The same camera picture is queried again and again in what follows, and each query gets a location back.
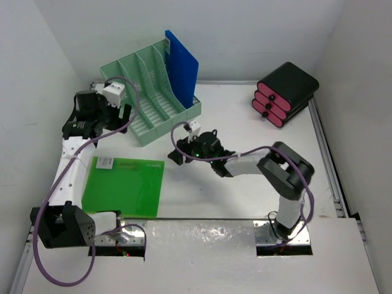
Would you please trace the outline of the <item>mint green file organizer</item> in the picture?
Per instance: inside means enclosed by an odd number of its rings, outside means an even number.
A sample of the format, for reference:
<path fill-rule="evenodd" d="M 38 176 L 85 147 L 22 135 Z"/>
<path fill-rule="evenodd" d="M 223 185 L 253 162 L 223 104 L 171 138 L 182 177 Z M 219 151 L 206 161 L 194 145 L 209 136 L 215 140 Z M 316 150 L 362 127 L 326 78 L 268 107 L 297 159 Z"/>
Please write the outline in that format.
<path fill-rule="evenodd" d="M 100 68 L 104 79 L 121 76 L 130 79 L 140 96 L 140 109 L 128 129 L 142 146 L 169 133 L 174 124 L 201 115 L 202 104 L 195 97 L 186 109 L 172 91 L 167 73 L 168 41 L 112 61 Z"/>

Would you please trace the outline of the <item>green plastic folder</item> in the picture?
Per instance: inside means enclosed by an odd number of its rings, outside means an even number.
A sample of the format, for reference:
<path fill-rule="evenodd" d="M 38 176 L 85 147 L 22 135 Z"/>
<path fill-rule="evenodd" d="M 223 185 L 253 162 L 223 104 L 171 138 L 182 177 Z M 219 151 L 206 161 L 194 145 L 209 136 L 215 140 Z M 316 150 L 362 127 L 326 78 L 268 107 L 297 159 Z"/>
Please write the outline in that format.
<path fill-rule="evenodd" d="M 164 168 L 161 160 L 94 157 L 82 198 L 83 211 L 156 218 Z"/>

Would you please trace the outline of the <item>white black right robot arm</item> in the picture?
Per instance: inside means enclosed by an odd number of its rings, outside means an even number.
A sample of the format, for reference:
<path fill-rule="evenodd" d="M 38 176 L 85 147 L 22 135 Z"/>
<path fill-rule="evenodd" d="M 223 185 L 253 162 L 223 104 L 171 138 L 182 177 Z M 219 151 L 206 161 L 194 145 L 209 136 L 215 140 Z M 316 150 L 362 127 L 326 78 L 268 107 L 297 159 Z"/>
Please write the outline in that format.
<path fill-rule="evenodd" d="M 276 218 L 270 221 L 276 239 L 287 242 L 300 220 L 304 225 L 312 220 L 315 201 L 309 184 L 314 168 L 285 143 L 277 141 L 273 146 L 236 153 L 222 146 L 214 129 L 174 141 L 173 146 L 168 158 L 177 165 L 197 160 L 209 163 L 221 178 L 264 176 L 279 194 Z"/>

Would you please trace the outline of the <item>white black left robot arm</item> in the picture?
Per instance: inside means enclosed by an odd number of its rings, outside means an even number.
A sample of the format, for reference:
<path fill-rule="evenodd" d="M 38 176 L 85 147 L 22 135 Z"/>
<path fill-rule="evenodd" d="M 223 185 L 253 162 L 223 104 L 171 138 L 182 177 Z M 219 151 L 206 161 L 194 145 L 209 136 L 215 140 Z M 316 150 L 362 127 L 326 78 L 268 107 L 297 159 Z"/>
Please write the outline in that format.
<path fill-rule="evenodd" d="M 34 233 L 46 248 L 92 246 L 97 236 L 117 227 L 117 214 L 82 210 L 88 168 L 105 129 L 126 133 L 131 105 L 122 90 L 86 90 L 75 94 L 70 118 L 62 127 L 62 153 L 50 195 L 30 214 Z"/>

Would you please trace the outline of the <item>blue plastic folder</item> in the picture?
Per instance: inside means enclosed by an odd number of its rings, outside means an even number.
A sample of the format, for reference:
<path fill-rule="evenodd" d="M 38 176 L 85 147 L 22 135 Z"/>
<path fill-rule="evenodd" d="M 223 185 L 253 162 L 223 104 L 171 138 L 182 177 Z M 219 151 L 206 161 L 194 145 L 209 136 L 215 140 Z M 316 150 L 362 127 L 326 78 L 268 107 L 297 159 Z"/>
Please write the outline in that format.
<path fill-rule="evenodd" d="M 193 106 L 199 63 L 170 31 L 165 31 L 165 62 L 171 89 L 185 109 Z"/>

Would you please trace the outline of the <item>black pink drawer box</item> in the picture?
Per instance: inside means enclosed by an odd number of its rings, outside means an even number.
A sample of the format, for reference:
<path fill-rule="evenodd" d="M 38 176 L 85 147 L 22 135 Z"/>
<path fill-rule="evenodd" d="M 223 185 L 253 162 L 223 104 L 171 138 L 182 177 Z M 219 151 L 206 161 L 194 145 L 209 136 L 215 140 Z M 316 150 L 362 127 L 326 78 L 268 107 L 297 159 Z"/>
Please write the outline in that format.
<path fill-rule="evenodd" d="M 285 62 L 257 82 L 252 107 L 263 119 L 282 128 L 308 106 L 319 86 L 313 76 Z"/>

